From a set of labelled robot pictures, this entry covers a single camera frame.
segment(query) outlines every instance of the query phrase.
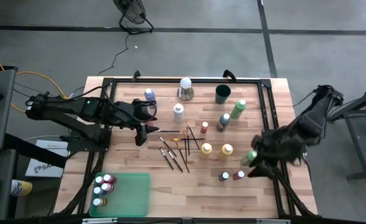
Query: paint bottle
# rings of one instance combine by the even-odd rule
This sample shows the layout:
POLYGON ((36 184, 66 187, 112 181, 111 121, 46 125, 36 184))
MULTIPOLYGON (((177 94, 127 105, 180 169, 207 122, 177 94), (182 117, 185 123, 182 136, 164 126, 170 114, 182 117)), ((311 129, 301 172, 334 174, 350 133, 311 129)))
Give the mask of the paint bottle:
POLYGON ((230 123, 230 115, 228 113, 225 113, 221 115, 219 123, 217 124, 217 131, 218 132, 224 132, 230 123))
POLYGON ((228 157, 232 154, 233 148, 230 144, 225 144, 222 146, 220 150, 219 159, 222 161, 226 161, 228 157))
POLYGON ((96 183, 99 185, 103 184, 104 183, 103 177, 96 177, 96 183))
POLYGON ((95 188, 93 189, 93 193, 98 194, 98 195, 104 195, 104 194, 106 194, 107 192, 105 192, 103 189, 101 189, 101 187, 95 187, 95 188))
POLYGON ((144 96, 147 101, 153 101, 155 105, 157 104, 157 101, 155 99, 155 92, 150 88, 145 89, 144 96))
POLYGON ((242 170, 240 170, 240 171, 236 172, 236 173, 232 176, 232 178, 233 178, 234 180, 239 180, 239 179, 244 178, 244 177, 245 177, 245 172, 244 172, 244 171, 242 171, 242 170))
POLYGON ((107 204, 107 199, 105 199, 105 198, 95 198, 93 200, 94 206, 102 207, 102 206, 105 206, 106 204, 107 204))
POLYGON ((244 156, 241 160, 240 160, 240 164, 244 167, 248 167, 253 160, 257 157, 257 152, 255 150, 250 150, 246 156, 244 156))
POLYGON ((245 108, 246 108, 246 101, 245 100, 238 100, 238 102, 235 104, 234 109, 231 112, 231 118, 232 119, 238 119, 245 108))
POLYGON ((228 179, 228 177, 229 177, 230 175, 228 175, 228 173, 227 172, 223 172, 222 174, 220 174, 220 176, 219 176, 219 180, 220 181, 225 181, 225 180, 227 180, 228 179))
POLYGON ((173 110, 175 112, 175 122, 182 123, 184 121, 184 106, 177 103, 173 110))
POLYGON ((203 160, 209 159, 211 152, 212 145, 210 145, 209 143, 204 143, 201 147, 201 153, 199 154, 199 158, 203 160))
POLYGON ((101 186, 101 189, 105 192, 110 192, 114 190, 114 186, 112 184, 109 183, 103 183, 101 186))
POLYGON ((104 179, 105 183, 113 184, 113 183, 116 182, 116 178, 113 175, 110 175, 110 174, 104 175, 103 179, 104 179))
POLYGON ((202 122, 202 126, 201 126, 201 133, 205 134, 208 131, 208 122, 202 122))

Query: white ball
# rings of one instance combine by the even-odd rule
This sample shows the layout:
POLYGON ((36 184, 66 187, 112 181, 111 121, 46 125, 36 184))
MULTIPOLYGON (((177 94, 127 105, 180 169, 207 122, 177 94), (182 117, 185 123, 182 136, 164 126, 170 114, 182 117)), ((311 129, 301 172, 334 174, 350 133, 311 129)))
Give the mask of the white ball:
POLYGON ((191 80, 188 77, 184 77, 180 80, 180 86, 183 89, 188 89, 189 87, 191 87, 191 80))

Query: white paint bottle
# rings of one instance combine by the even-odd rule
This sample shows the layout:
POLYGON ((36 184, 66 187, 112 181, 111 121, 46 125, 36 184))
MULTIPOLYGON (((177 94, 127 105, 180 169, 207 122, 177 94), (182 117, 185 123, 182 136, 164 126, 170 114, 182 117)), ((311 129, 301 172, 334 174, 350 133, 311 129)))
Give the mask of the white paint bottle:
POLYGON ((184 121, 184 106, 177 103, 173 111, 175 112, 175 122, 176 123, 182 123, 184 121))

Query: fan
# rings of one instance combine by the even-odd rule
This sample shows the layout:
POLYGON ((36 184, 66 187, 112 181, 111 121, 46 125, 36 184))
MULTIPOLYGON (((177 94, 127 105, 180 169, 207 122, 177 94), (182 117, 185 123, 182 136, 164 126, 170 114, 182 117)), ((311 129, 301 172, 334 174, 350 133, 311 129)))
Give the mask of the fan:
POLYGON ((144 9, 144 6, 143 6, 143 3, 141 2, 141 0, 112 0, 112 1, 115 3, 116 7, 122 13, 122 17, 119 20, 119 26, 124 31, 128 32, 131 35, 152 32, 153 25, 145 17, 145 9, 144 9), (122 25, 122 20, 124 18, 127 18, 129 21, 131 21, 134 24, 142 24, 145 21, 148 24, 150 24, 151 29, 145 30, 145 31, 132 32, 130 28, 124 27, 122 25))

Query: blue paint bottle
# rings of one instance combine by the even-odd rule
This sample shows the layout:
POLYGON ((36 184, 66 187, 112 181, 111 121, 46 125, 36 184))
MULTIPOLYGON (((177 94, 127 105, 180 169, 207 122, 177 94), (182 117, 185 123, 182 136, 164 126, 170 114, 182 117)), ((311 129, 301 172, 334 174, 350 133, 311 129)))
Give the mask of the blue paint bottle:
POLYGON ((144 96, 147 101, 154 101, 155 105, 157 104, 157 101, 155 99, 155 92, 150 88, 145 89, 144 96))

